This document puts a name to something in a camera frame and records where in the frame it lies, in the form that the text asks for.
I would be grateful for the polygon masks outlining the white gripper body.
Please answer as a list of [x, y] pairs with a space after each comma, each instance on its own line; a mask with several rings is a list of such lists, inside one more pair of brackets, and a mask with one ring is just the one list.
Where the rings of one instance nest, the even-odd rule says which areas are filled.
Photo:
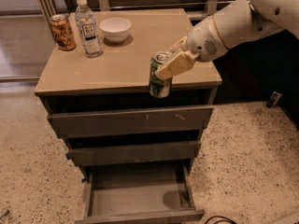
[[212, 16], [193, 26], [187, 35], [186, 46], [201, 62], [214, 61], [228, 51], [221, 41]]

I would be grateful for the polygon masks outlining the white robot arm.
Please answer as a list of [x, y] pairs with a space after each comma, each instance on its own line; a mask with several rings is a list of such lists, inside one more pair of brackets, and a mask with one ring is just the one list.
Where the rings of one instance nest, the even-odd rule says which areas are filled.
[[235, 0], [200, 21], [170, 49], [172, 56], [155, 72], [161, 80], [210, 62], [239, 44], [287, 30], [299, 37], [299, 0]]

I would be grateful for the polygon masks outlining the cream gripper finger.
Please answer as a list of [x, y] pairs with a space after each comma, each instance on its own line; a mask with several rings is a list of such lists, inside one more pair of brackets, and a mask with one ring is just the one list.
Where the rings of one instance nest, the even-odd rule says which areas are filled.
[[177, 53], [185, 53], [188, 50], [188, 46], [186, 45], [187, 37], [182, 37], [178, 42], [176, 42], [171, 48], [170, 51], [173, 55]]
[[175, 53], [159, 51], [154, 55], [154, 61], [159, 63], [155, 76], [160, 80], [166, 80], [182, 74], [193, 68], [195, 60], [189, 51], [179, 50]]

